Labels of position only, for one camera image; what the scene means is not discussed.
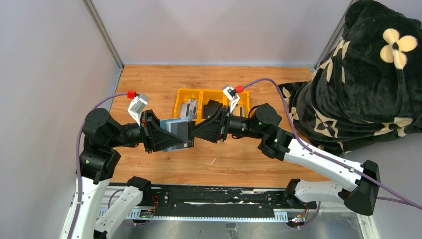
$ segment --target metal frame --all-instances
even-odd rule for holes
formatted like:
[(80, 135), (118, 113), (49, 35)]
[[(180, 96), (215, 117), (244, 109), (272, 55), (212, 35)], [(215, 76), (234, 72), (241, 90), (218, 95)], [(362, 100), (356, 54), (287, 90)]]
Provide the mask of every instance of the metal frame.
[(105, 45), (107, 46), (108, 50), (111, 53), (111, 56), (113, 57), (114, 61), (116, 62), (116, 64), (118, 65), (118, 67), (120, 68), (120, 71), (123, 71), (124, 68), (124, 64), (116, 50), (116, 48), (114, 47), (103, 23), (101, 22), (100, 17), (98, 16), (98, 13), (94, 7), (94, 4), (92, 3), (91, 0), (82, 0), (82, 2), (84, 3), (85, 7), (87, 8), (88, 13), (90, 14), (95, 26), (98, 29), (98, 32), (100, 33), (101, 37), (104, 40)]
[(335, 28), (330, 40), (327, 43), (327, 46), (325, 46), (324, 51), (322, 52), (321, 56), (319, 57), (318, 61), (315, 63), (314, 68), (317, 69), (321, 63), (321, 61), (323, 61), (325, 59), (325, 57), (327, 56), (327, 54), (334, 49), (337, 41), (340, 39), (340, 36), (343, 32), (343, 25), (346, 23), (345, 21), (345, 17), (346, 17), (346, 13), (349, 10), (350, 6), (352, 6), (355, 2), (358, 2), (361, 0), (351, 0), (349, 3), (349, 6), (347, 6), (346, 11), (344, 11), (343, 16), (341, 17), (340, 22), (338, 23), (337, 27)]

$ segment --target gray floor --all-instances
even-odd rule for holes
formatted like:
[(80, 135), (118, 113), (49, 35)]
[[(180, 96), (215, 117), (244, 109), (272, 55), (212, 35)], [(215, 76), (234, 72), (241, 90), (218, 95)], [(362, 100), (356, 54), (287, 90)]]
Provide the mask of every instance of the gray floor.
[(363, 239), (359, 221), (355, 213), (324, 212), (311, 224), (299, 231), (283, 232), (287, 228), (285, 223), (152, 221), (140, 227), (121, 226), (113, 238)]

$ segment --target yellow bin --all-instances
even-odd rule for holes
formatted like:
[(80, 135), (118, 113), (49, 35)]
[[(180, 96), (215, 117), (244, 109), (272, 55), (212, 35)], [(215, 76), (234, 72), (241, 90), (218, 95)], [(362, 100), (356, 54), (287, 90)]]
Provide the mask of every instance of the yellow bin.
[[(248, 91), (239, 93), (240, 100), (238, 105), (242, 106), (245, 110), (245, 116), (250, 111), (250, 96)], [(186, 103), (188, 99), (198, 99), (197, 118), (195, 119), (196, 125), (205, 120), (202, 115), (202, 108), (208, 103), (209, 100), (215, 100), (223, 105), (227, 106), (229, 100), (222, 90), (212, 89), (188, 89), (179, 88), (177, 90), (176, 103), (174, 105), (173, 115), (175, 118), (179, 117), (180, 107), (183, 103)]]

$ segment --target black blanket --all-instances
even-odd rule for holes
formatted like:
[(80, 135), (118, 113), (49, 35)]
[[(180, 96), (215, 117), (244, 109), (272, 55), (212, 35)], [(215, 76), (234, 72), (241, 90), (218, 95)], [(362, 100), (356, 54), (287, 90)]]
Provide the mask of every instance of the black blanket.
[(340, 155), (422, 131), (421, 70), (421, 22), (359, 1), (312, 79), (280, 88), (296, 129)]

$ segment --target wooden tabletop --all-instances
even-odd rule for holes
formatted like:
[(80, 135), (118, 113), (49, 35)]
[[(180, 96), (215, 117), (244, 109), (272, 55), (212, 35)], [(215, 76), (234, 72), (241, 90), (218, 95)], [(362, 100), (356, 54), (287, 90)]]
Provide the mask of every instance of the wooden tabletop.
[[(293, 67), (126, 65), (117, 92), (145, 93), (150, 99), (146, 109), (153, 109), (164, 120), (173, 118), (178, 88), (221, 89), (226, 84), (244, 85), (262, 77), (280, 84), (308, 81), (310, 72), (309, 68)], [(291, 132), (280, 96), (271, 83), (260, 82), (247, 90), (251, 106), (271, 104), (283, 117), (280, 127)], [(120, 124), (134, 122), (127, 112), (129, 102), (125, 97), (114, 100), (111, 114)], [(286, 187), (292, 178), (327, 180), (301, 166), (267, 158), (257, 149), (259, 143), (250, 138), (229, 137), (218, 144), (195, 139), (194, 148), (152, 154), (146, 153), (142, 144), (137, 148), (118, 148), (122, 157), (112, 180), (126, 182), (138, 176), (155, 184), (250, 187)]]

